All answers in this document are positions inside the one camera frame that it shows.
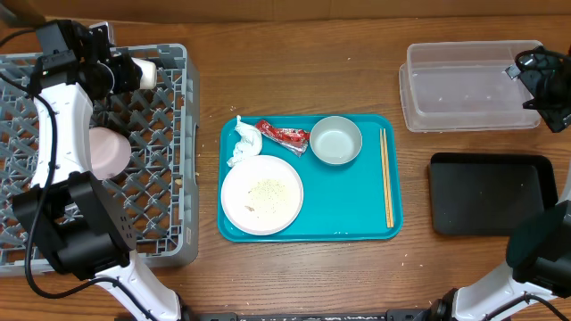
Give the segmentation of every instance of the red snack packet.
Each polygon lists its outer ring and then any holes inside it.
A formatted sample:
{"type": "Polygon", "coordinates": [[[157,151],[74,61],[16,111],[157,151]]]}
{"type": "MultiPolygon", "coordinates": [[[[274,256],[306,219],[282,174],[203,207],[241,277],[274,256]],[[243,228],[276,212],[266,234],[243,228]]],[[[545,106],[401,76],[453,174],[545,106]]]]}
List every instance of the red snack packet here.
{"type": "Polygon", "coordinates": [[[297,156],[302,156],[307,150],[310,133],[303,129],[275,128],[264,119],[256,124],[256,128],[258,128],[264,136],[281,144],[297,156]]]}

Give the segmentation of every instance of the chopsticks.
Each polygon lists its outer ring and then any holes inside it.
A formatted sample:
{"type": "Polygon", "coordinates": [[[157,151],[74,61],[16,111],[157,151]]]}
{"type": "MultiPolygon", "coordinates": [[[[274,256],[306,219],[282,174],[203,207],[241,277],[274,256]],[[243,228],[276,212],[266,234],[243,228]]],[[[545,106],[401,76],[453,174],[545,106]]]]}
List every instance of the chopsticks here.
{"type": "Polygon", "coordinates": [[[385,190],[386,227],[394,227],[393,196],[391,194],[391,174],[389,172],[389,155],[386,144],[386,130],[380,130],[381,164],[383,167],[383,189],[385,190]]]}

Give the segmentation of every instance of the blue tray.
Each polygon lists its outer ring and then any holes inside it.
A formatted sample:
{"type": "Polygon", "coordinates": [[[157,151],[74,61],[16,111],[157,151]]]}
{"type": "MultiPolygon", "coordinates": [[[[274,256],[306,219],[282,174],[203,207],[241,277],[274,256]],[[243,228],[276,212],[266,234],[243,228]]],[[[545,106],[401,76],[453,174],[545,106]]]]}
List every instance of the blue tray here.
{"type": "MultiPolygon", "coordinates": [[[[319,160],[311,148],[302,157],[281,145],[263,138],[262,155],[272,155],[290,163],[303,182],[303,206],[298,217],[283,231],[266,236],[249,235],[235,227],[218,203],[218,228],[232,242],[308,242],[385,240],[399,233],[403,224],[401,188],[397,169],[394,132],[391,123],[378,115],[342,115],[355,124],[363,135],[363,146],[355,160],[333,167],[319,160]],[[381,168],[379,129],[387,134],[389,169],[393,193],[394,227],[386,226],[385,192],[381,168]]],[[[311,131],[326,116],[242,117],[255,125],[260,119],[277,128],[302,128],[311,131]]],[[[230,120],[220,133],[219,196],[222,182],[230,171],[227,160],[232,156],[240,135],[230,120]]]]}

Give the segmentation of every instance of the wooden tabletop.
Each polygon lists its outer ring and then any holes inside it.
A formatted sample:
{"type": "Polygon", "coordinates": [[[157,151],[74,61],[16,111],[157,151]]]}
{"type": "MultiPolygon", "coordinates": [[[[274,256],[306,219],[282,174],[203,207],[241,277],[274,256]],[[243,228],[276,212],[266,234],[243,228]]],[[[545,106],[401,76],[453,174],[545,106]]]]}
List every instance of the wooden tabletop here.
{"type": "MultiPolygon", "coordinates": [[[[118,26],[120,45],[180,43],[201,72],[198,258],[154,272],[194,311],[260,313],[378,312],[423,308],[452,287],[470,285],[504,260],[506,237],[444,237],[431,225],[426,165],[435,152],[547,156],[559,190],[571,160],[571,129],[413,134],[404,125],[397,71],[410,44],[537,39],[569,47],[569,16],[396,19],[118,26]],[[219,133],[240,115],[377,113],[393,124],[404,228],[388,242],[238,244],[218,230],[219,133]]],[[[3,53],[37,51],[33,35],[3,53]]],[[[73,276],[39,276],[49,292],[73,276]]],[[[556,300],[568,316],[571,302],[556,300]]],[[[0,319],[111,320],[125,309],[99,288],[64,300],[37,297],[23,277],[0,278],[0,319]]],[[[516,319],[553,320],[544,307],[516,319]]]]}

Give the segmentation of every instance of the gray plastic crate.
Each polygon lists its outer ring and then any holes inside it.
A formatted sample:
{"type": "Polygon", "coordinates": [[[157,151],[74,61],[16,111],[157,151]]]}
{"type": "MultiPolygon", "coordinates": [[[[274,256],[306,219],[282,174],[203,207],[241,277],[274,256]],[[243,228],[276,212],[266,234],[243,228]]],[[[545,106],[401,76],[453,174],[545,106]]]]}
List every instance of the gray plastic crate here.
{"type": "MultiPolygon", "coordinates": [[[[137,230],[137,250],[149,267],[180,266],[198,254],[198,186],[194,139],[199,121],[199,74],[182,45],[116,48],[154,62],[157,87],[95,102],[92,127],[122,133],[131,143],[125,171],[103,185],[137,230]]],[[[26,86],[40,53],[0,56],[0,72],[26,86]]],[[[12,196],[28,190],[37,163],[34,104],[0,80],[0,276],[24,274],[28,234],[12,213],[12,196]]],[[[71,205],[61,220],[80,216],[71,205]]],[[[34,250],[35,273],[52,271],[34,250]]]]}

